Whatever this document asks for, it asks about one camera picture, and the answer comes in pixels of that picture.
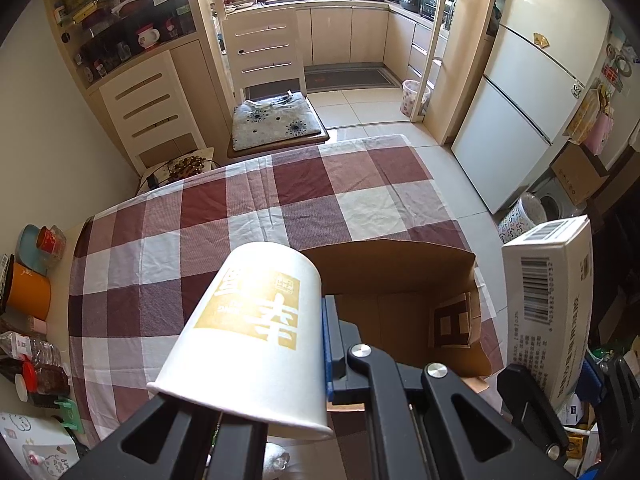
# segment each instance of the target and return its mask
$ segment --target checkered tablecloth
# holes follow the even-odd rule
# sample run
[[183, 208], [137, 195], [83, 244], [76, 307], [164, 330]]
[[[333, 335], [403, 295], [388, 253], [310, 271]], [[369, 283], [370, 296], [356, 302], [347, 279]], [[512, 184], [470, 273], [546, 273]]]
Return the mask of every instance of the checkered tablecloth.
[[[89, 219], [69, 296], [73, 388], [90, 443], [149, 399], [180, 330], [231, 250], [366, 238], [468, 244], [403, 136], [261, 156], [132, 198]], [[502, 361], [482, 277], [482, 346]]]

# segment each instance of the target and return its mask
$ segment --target white paper cup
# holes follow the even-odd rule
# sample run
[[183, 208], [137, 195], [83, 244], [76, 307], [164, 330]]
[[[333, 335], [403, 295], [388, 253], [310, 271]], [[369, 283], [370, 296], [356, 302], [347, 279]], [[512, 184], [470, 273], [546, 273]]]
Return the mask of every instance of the white paper cup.
[[332, 436], [321, 294], [299, 252], [270, 242], [236, 248], [148, 389], [268, 422], [274, 436]]
[[544, 222], [546, 222], [546, 212], [542, 202], [537, 196], [526, 192], [500, 222], [498, 233], [502, 243], [505, 244]]

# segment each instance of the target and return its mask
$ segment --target gold label on cup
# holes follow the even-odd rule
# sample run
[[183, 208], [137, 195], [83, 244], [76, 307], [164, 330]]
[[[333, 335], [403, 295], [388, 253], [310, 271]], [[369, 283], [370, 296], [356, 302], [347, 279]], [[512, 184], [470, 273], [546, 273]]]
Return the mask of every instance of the gold label on cup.
[[300, 280], [276, 270], [227, 270], [194, 328], [215, 328], [296, 349]]

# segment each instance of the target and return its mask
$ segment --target metal screw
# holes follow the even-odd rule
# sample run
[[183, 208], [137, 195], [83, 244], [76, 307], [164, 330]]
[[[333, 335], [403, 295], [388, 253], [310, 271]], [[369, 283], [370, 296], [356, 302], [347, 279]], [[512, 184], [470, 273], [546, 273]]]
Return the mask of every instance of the metal screw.
[[558, 446], [558, 444], [552, 444], [549, 446], [549, 449], [546, 450], [546, 455], [555, 462], [560, 456], [560, 446]]
[[436, 379], [441, 379], [445, 375], [447, 375], [447, 367], [442, 363], [431, 363], [427, 366], [427, 373]]
[[366, 357], [371, 354], [371, 347], [369, 345], [359, 343], [351, 348], [351, 353], [356, 357]]

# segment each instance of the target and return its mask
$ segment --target red lid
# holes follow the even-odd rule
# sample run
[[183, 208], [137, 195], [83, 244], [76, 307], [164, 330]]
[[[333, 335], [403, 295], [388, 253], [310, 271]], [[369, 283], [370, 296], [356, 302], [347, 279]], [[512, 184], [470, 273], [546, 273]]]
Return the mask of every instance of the red lid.
[[22, 376], [24, 378], [24, 385], [27, 387], [27, 391], [31, 393], [37, 392], [38, 378], [36, 376], [36, 370], [28, 361], [22, 363]]

